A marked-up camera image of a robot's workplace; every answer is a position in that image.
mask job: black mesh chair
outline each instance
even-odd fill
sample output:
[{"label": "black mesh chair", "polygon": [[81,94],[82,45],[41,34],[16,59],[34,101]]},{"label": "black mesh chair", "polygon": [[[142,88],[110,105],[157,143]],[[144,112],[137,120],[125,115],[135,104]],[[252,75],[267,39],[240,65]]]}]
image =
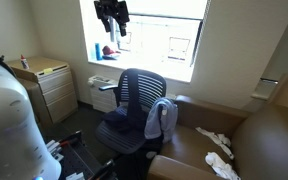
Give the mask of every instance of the black mesh chair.
[{"label": "black mesh chair", "polygon": [[114,113],[126,117],[126,121],[120,124],[127,128],[120,130],[107,121],[102,121],[96,129],[96,137],[121,154],[134,153],[146,142],[145,110],[149,110],[159,97],[165,97],[166,82],[163,77],[153,72],[127,69],[122,73],[118,86],[100,87],[100,91],[109,89],[113,89],[116,96],[118,108]]}]

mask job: white radiator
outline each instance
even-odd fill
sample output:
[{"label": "white radiator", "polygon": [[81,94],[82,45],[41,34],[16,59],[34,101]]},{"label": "white radiator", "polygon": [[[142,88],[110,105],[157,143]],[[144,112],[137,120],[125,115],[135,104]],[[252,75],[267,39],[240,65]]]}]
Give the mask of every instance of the white radiator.
[{"label": "white radiator", "polygon": [[113,90],[100,91],[98,88],[106,85],[117,85],[118,82],[103,76],[95,75],[88,79],[93,108],[102,112],[110,112],[116,108]]}]

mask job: beige filing cabinet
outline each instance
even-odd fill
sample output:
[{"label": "beige filing cabinet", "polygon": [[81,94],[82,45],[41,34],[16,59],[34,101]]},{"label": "beige filing cabinet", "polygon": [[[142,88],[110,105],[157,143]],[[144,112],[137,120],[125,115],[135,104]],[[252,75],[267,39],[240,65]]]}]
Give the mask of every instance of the beige filing cabinet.
[{"label": "beige filing cabinet", "polygon": [[44,57],[27,58],[29,69],[21,61],[6,62],[18,78],[40,85],[45,106],[53,123],[77,111],[77,100],[69,64]]}]

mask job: chair armrest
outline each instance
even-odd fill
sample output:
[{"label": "chair armrest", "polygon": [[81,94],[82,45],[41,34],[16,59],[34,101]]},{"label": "chair armrest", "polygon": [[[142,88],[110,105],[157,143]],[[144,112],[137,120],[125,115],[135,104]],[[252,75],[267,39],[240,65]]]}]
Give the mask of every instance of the chair armrest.
[{"label": "chair armrest", "polygon": [[111,89],[115,89],[117,88],[117,85],[113,84],[113,85],[107,85],[107,86],[102,86],[102,87],[99,87],[98,89],[100,91],[106,91],[106,90],[111,90]]},{"label": "chair armrest", "polygon": [[214,174],[207,171],[189,166],[174,159],[165,156],[157,155],[153,159],[147,180],[223,180]]},{"label": "chair armrest", "polygon": [[223,133],[231,138],[235,129],[251,115],[250,112],[187,96],[177,96],[178,124],[196,128],[201,127],[215,133]]}]

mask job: white robot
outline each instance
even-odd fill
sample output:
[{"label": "white robot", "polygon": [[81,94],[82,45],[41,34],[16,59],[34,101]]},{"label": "white robot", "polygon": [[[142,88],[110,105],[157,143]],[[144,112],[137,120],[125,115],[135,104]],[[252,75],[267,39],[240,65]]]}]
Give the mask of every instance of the white robot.
[{"label": "white robot", "polygon": [[61,165],[48,152],[26,90],[0,65],[0,180],[57,180]]}]

